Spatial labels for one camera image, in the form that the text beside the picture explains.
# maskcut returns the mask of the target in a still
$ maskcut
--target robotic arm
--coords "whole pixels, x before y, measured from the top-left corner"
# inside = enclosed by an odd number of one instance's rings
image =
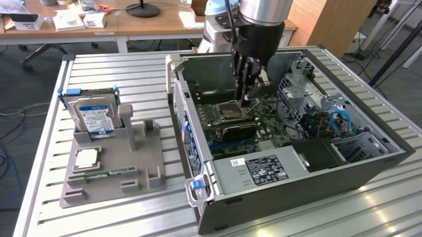
[[[232,43],[235,99],[241,107],[269,86],[265,65],[277,49],[291,3],[292,0],[239,0],[239,14],[232,15],[225,0],[228,15],[215,18],[221,28],[231,29],[224,37]]]

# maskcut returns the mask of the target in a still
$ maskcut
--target desk lamp base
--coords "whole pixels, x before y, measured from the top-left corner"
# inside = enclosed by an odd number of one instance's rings
[[[158,15],[158,8],[146,3],[142,8],[138,4],[132,4],[126,6],[125,12],[134,17],[149,18]]]

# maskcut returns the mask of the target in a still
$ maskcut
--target slotted metal tabletop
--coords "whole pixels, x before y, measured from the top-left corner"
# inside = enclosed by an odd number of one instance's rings
[[[357,190],[323,199],[211,236],[422,236],[422,131],[325,50],[304,47],[415,148],[415,154]],[[196,236],[165,95],[164,57],[172,52],[76,55],[62,61],[56,88],[120,88],[133,105],[134,123],[156,118],[165,167],[161,192],[61,209],[58,198],[72,141],[73,121],[56,93],[46,116],[18,214],[20,236]],[[328,94],[336,88],[316,74]]]

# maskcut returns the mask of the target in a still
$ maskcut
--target power supply label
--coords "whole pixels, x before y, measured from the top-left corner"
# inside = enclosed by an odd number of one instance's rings
[[[84,106],[78,108],[81,118],[84,120],[86,130],[92,134],[102,135],[112,133],[112,120],[106,116],[106,105]]]
[[[245,166],[257,186],[288,179],[276,155],[247,160]]]

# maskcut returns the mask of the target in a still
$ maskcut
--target gray 3d-printed holder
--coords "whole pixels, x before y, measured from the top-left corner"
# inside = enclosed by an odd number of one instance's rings
[[[73,142],[62,183],[60,207],[66,208],[98,201],[124,198],[165,189],[164,160],[158,125],[153,119],[132,125],[132,105],[120,105],[117,111],[125,127],[114,129],[114,137],[92,139],[88,132],[73,132]],[[92,167],[74,169],[77,152],[97,151]],[[96,178],[81,177],[88,174]]]

